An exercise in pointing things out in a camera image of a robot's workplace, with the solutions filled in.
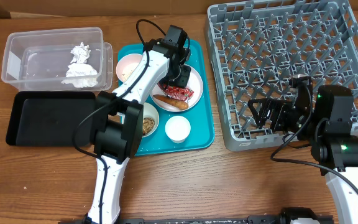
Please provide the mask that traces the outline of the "red snack wrapper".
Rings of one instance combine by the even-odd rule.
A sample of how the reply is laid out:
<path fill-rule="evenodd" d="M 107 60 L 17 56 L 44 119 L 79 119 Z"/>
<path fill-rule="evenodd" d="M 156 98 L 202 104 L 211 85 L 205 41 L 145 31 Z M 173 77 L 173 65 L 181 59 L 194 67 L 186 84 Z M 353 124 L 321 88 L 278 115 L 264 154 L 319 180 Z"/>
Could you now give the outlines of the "red snack wrapper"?
<path fill-rule="evenodd" d="M 194 91 L 189 88 L 179 88 L 176 86 L 170 86 L 165 84 L 158 84 L 158 87 L 170 98 L 180 101 L 187 101 L 194 94 Z"/>

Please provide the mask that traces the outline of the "small white bowl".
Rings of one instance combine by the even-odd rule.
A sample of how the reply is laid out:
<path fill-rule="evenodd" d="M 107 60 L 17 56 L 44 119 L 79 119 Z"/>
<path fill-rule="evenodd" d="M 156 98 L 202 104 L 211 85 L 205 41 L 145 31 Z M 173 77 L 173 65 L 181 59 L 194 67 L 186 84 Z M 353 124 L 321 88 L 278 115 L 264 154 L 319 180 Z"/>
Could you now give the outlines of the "small white bowl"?
<path fill-rule="evenodd" d="M 155 126 L 154 126 L 153 130 L 150 133 L 148 133 L 148 135 L 146 135 L 146 136 L 142 135 L 143 138 L 150 136 L 157 129 L 158 124 L 159 124 L 159 113 L 158 113 L 157 109 L 154 106 L 152 106 L 150 103 L 144 103 L 143 119 L 146 117 L 154 119 Z"/>

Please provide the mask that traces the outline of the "large white plate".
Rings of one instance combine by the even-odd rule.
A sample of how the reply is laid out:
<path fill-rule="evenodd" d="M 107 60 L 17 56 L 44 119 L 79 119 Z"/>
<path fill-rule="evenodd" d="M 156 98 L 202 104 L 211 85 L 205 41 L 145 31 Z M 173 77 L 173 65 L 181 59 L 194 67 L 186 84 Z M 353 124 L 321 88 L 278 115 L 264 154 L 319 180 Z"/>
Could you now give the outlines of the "large white plate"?
<path fill-rule="evenodd" d="M 189 88 L 194 91 L 193 96 L 189 100 L 185 101 L 188 103 L 188 106 L 189 106 L 188 109 L 190 109 L 190 108 L 194 107 L 199 102 L 199 100 L 201 99 L 202 94 L 203 94 L 202 78 L 201 78 L 200 74 L 193 67 L 191 67 L 190 77 L 189 77 L 188 84 L 187 84 L 186 88 Z M 188 110 L 188 109 L 179 110 L 167 103 L 157 100 L 156 98 L 154 98 L 154 95 L 166 96 L 166 94 L 158 87 L 158 85 L 156 85 L 154 87 L 154 89 L 152 90 L 152 92 L 150 94 L 151 99 L 154 101 L 154 103 L 156 105 L 158 105 L 162 109 L 170 111 L 170 112 L 182 112 L 182 111 Z"/>

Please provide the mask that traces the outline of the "brown food scrap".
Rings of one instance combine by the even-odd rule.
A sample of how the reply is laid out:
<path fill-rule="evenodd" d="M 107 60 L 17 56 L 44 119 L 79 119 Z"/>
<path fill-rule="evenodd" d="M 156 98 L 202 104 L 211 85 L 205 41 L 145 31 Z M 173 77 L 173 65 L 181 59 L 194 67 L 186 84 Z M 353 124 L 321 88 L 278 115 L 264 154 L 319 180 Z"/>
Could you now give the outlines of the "brown food scrap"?
<path fill-rule="evenodd" d="M 152 118 L 144 118 L 143 119 L 143 125 L 142 125 L 142 135 L 146 136 L 148 133 L 150 133 L 155 126 L 155 120 Z"/>

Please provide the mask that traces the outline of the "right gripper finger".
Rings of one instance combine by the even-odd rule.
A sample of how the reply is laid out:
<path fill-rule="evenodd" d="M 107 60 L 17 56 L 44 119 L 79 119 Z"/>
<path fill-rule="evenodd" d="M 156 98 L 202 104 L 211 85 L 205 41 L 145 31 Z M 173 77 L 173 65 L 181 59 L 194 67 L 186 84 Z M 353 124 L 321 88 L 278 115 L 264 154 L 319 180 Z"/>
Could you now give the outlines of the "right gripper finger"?
<path fill-rule="evenodd" d="M 290 101 L 275 98 L 251 99 L 247 103 L 253 117 L 270 117 L 278 113 L 282 107 L 290 106 Z"/>
<path fill-rule="evenodd" d="M 257 101 L 260 108 L 255 119 L 257 127 L 261 128 L 267 120 L 271 121 L 271 128 L 275 127 L 275 102 L 274 101 Z"/>

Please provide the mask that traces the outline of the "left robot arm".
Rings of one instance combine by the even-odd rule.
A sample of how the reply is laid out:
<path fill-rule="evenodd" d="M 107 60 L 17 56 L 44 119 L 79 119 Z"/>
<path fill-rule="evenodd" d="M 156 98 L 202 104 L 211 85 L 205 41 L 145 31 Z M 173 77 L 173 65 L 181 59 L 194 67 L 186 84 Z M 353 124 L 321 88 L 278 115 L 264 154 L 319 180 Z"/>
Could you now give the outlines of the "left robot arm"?
<path fill-rule="evenodd" d="M 171 25 L 163 38 L 142 44 L 142 60 L 132 75 L 113 92 L 100 92 L 95 111 L 85 119 L 92 122 L 97 176 L 84 223 L 118 223 L 125 169 L 142 139 L 145 101 L 157 85 L 184 88 L 188 83 L 190 40 L 182 28 Z"/>

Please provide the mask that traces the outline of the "white napkin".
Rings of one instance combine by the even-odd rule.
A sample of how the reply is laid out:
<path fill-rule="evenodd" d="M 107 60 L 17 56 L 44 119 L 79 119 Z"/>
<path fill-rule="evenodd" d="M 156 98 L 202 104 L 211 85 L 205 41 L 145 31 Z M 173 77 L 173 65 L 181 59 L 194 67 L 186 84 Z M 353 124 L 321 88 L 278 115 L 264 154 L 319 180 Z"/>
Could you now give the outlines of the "white napkin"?
<path fill-rule="evenodd" d="M 62 84 L 72 84 L 75 88 L 91 88 L 98 84 L 97 78 L 90 78 L 90 76 L 98 74 L 91 65 L 87 64 L 90 52 L 89 45 L 85 45 L 83 42 L 71 50 L 73 59 L 68 66 L 66 79 L 61 81 Z"/>

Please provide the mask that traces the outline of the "white plastic cup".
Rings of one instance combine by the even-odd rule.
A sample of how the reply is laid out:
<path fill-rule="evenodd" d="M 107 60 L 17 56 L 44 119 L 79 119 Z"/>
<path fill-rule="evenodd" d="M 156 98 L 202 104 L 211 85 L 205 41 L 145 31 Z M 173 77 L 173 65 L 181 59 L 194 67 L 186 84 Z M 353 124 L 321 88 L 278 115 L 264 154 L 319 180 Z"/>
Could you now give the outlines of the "white plastic cup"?
<path fill-rule="evenodd" d="M 174 143 L 182 143 L 190 135 L 191 124 L 184 116 L 173 116 L 165 125 L 165 133 Z"/>

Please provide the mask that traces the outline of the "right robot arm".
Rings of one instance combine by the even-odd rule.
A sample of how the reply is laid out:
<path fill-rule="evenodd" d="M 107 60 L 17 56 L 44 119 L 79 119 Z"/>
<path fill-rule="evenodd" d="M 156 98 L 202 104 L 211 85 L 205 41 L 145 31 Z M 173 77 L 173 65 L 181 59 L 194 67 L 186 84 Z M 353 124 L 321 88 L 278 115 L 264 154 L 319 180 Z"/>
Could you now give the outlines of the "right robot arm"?
<path fill-rule="evenodd" d="M 349 88 L 321 85 L 313 94 L 310 77 L 293 77 L 293 101 L 251 99 L 247 105 L 258 128 L 270 121 L 272 131 L 283 131 L 282 144 L 271 154 L 275 162 L 317 167 L 326 180 L 340 223 L 358 223 L 358 137 L 351 133 L 354 97 Z M 278 158 L 293 139 L 306 141 L 313 162 Z"/>

